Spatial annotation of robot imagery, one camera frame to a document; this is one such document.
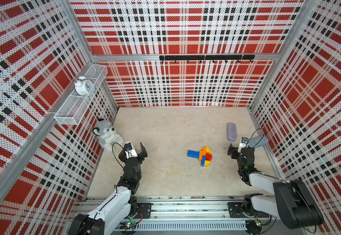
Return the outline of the blue grey oval case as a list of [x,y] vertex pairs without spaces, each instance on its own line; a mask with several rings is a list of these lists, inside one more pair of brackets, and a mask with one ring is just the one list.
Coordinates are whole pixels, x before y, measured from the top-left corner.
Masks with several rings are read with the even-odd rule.
[[257,147],[261,147],[263,145],[266,145],[268,143],[268,138],[264,135],[262,136],[257,136],[255,138],[252,138],[249,143],[248,143],[248,147],[250,148],[257,148]]

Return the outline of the aluminium front rail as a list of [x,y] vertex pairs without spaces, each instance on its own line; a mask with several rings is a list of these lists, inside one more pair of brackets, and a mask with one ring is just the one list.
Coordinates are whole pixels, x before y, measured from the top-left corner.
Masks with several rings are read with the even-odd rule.
[[[152,203],[151,217],[141,218],[146,222],[166,221],[254,221],[268,218],[231,218],[228,212],[229,202],[243,202],[243,196],[173,196],[173,197],[136,197],[138,203]],[[104,200],[86,200],[74,203],[68,222],[78,214],[88,214]],[[125,218],[121,222],[135,222],[138,219]]]

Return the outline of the orange lego brick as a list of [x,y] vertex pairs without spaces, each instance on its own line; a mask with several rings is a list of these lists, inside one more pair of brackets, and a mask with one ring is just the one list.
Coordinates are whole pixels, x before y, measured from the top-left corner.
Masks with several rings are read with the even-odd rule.
[[202,158],[203,155],[206,155],[206,153],[203,150],[201,150],[199,152],[199,159],[198,159],[199,161],[201,161],[201,158]]

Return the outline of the purple grey oval case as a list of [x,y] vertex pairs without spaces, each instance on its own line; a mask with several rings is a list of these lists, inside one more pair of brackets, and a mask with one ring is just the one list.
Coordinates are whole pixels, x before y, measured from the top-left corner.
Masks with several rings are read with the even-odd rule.
[[227,124],[227,139],[231,142],[234,142],[237,139],[237,127],[232,122]]

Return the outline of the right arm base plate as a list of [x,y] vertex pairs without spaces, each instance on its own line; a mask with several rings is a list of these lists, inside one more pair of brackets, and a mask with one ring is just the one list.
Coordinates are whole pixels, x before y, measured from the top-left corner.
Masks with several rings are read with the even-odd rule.
[[231,218],[270,218],[268,213],[248,210],[242,202],[229,202],[228,212]]

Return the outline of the blue square lego brick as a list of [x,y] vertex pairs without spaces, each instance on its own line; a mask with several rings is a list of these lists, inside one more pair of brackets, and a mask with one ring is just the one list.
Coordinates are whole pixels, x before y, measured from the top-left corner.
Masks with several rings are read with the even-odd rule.
[[187,156],[190,157],[190,158],[199,159],[200,152],[199,151],[188,150]]

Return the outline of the blue long lego brick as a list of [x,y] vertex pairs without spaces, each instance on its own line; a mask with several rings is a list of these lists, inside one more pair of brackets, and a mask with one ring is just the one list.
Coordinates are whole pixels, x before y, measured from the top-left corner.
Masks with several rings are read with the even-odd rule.
[[206,156],[203,155],[202,158],[201,158],[201,166],[205,167],[205,163],[206,163]]

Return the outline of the yellow lego brick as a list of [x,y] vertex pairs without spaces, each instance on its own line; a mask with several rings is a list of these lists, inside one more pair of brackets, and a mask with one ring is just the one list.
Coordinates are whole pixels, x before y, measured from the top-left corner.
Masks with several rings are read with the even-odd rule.
[[211,154],[212,151],[208,147],[203,147],[203,151],[207,154]]
[[203,161],[203,162],[201,163],[201,166],[203,166],[203,167],[208,167],[210,164],[211,164],[210,161],[205,160],[205,161]]

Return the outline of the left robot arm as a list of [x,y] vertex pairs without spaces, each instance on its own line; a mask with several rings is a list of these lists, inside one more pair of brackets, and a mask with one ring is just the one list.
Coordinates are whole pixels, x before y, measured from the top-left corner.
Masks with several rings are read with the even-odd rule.
[[125,218],[131,219],[138,209],[137,192],[142,178],[141,164],[148,156],[146,148],[140,144],[141,152],[136,152],[131,142],[122,147],[118,158],[124,163],[113,193],[88,214],[78,214],[72,221],[69,235],[109,235]]

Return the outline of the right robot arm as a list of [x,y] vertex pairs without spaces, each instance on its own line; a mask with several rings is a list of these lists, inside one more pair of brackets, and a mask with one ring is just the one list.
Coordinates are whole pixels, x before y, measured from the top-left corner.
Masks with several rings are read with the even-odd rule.
[[237,160],[239,177],[246,185],[271,194],[245,195],[239,212],[246,216],[264,212],[279,218],[289,229],[316,227],[324,223],[323,214],[304,182],[279,179],[257,170],[254,147],[229,145],[228,155]]

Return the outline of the black hook rail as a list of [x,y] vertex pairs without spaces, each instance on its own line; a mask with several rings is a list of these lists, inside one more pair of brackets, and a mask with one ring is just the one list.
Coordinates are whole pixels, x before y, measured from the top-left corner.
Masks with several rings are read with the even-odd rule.
[[242,61],[248,60],[252,62],[255,59],[255,55],[251,54],[238,54],[238,55],[161,55],[159,56],[160,61]]

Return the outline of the grey husky plush toy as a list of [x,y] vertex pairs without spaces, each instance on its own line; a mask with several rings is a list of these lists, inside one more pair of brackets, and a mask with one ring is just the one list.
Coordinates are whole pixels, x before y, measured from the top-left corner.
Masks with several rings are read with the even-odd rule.
[[107,120],[98,118],[98,122],[93,129],[93,133],[97,136],[100,146],[108,151],[113,152],[113,144],[124,144],[124,138],[117,133],[116,128]]

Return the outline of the red square lego brick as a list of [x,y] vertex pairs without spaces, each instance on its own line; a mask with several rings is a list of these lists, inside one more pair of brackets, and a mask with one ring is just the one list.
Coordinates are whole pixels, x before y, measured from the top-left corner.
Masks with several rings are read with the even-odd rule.
[[205,155],[205,160],[211,161],[212,158],[213,158],[213,157],[212,157],[212,154],[206,153],[206,155]]

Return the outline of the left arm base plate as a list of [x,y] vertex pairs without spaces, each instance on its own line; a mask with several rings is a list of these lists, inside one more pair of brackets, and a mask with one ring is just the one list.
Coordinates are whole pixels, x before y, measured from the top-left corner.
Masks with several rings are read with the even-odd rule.
[[134,219],[149,219],[151,217],[152,203],[138,203]]

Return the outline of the white alarm clock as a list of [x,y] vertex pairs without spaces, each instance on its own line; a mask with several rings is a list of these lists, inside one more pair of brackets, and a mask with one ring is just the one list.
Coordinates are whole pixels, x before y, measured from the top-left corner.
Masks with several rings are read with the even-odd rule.
[[94,93],[95,91],[95,86],[93,82],[85,76],[79,76],[76,82],[74,83],[74,88],[75,91],[80,95],[80,96],[89,96]]

